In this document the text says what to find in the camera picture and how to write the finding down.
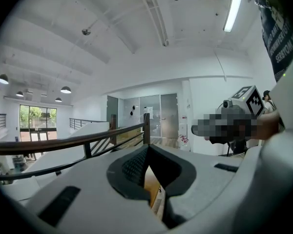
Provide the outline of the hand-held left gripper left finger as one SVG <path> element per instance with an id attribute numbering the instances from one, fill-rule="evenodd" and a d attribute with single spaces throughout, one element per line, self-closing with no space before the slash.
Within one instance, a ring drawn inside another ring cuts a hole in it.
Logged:
<path id="1" fill-rule="evenodd" d="M 144 182 L 147 168 L 164 166 L 168 155 L 151 144 L 84 160 L 40 189 L 26 209 L 47 234 L 163 234 Z"/>

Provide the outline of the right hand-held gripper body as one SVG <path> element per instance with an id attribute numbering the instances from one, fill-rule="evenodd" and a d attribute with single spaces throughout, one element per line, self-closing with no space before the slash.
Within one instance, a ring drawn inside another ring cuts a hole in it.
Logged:
<path id="1" fill-rule="evenodd" d="M 216 119 L 255 120 L 263 111 L 264 104 L 256 86 L 245 86 L 223 101 L 216 110 Z"/>

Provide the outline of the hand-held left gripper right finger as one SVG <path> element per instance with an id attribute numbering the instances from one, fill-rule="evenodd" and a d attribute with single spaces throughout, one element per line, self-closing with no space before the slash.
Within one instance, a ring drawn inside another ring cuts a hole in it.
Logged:
<path id="1" fill-rule="evenodd" d="M 157 230 L 232 230 L 246 186 L 245 159 L 148 146 L 148 160 L 166 192 Z"/>

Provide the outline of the person's right forearm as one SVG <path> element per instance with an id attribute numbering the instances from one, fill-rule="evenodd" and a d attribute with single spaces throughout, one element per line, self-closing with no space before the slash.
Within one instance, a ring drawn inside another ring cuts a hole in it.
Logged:
<path id="1" fill-rule="evenodd" d="M 277 110 L 272 113 L 263 114 L 256 120 L 256 130 L 252 138 L 267 140 L 279 132 L 280 114 Z"/>

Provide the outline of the group of clear water jugs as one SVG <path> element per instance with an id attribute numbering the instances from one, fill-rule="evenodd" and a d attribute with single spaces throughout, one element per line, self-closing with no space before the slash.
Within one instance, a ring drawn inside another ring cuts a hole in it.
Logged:
<path id="1" fill-rule="evenodd" d="M 179 149 L 185 152 L 190 152 L 189 139 L 186 135 L 179 135 L 178 137 Z"/>

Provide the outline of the wooden table with black legs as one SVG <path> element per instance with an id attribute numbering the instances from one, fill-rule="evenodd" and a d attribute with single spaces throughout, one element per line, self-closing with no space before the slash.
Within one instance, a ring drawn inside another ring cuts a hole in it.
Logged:
<path id="1" fill-rule="evenodd" d="M 151 167 L 148 166 L 145 173 L 144 189 L 150 193 L 150 207 L 152 208 L 160 190 L 160 183 L 157 180 Z"/>

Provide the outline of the white water dispenser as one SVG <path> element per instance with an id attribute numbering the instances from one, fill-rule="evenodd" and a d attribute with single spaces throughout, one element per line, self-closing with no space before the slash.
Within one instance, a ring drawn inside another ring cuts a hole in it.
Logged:
<path id="1" fill-rule="evenodd" d="M 188 140 L 188 125 L 186 123 L 179 124 L 178 136 L 181 141 Z"/>

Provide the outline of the dark railing with wooden handrail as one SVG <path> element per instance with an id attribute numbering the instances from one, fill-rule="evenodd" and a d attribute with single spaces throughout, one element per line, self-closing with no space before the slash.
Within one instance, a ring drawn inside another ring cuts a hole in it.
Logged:
<path id="1" fill-rule="evenodd" d="M 117 130 L 105 131 L 97 134 L 90 134 L 85 136 L 69 137 L 57 140 L 36 141 L 36 142 L 0 142 L 0 156 L 5 155 L 25 155 L 35 154 L 41 152 L 53 152 L 76 146 L 83 146 L 84 156 L 81 159 L 72 161 L 68 164 L 58 165 L 51 168 L 46 168 L 38 171 L 14 174 L 14 175 L 0 175 L 0 181 L 14 181 L 19 179 L 26 179 L 33 176 L 42 176 L 46 174 L 55 173 L 61 174 L 62 170 L 68 169 L 73 165 L 84 161 L 89 158 L 98 157 L 108 152 L 114 152 L 120 149 L 120 147 L 129 141 L 136 139 L 139 136 L 140 139 L 135 144 L 138 145 L 141 142 L 144 144 L 150 144 L 150 114 L 145 113 L 143 115 L 143 122 L 130 127 L 125 127 Z M 131 130 L 142 128 L 143 130 L 120 143 L 117 143 L 116 137 L 120 134 L 127 133 Z"/>

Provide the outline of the person's black printed shirt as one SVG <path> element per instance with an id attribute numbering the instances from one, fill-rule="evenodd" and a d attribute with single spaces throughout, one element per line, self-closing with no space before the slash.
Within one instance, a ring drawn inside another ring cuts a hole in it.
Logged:
<path id="1" fill-rule="evenodd" d="M 254 0 L 260 11 L 262 39 L 279 81 L 293 60 L 293 25 L 278 0 Z"/>

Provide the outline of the large window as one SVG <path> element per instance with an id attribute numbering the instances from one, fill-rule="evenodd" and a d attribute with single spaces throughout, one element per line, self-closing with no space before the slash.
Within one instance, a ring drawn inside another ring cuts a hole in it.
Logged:
<path id="1" fill-rule="evenodd" d="M 21 141 L 57 139 L 57 109 L 20 105 Z"/>

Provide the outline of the white tube ceiling light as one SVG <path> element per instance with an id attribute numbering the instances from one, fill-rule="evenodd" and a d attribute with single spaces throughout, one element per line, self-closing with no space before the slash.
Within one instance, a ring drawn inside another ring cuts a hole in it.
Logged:
<path id="1" fill-rule="evenodd" d="M 230 7 L 227 14 L 227 18 L 223 27 L 224 32 L 230 33 L 234 26 L 239 8 L 240 8 L 241 0 L 230 0 Z"/>

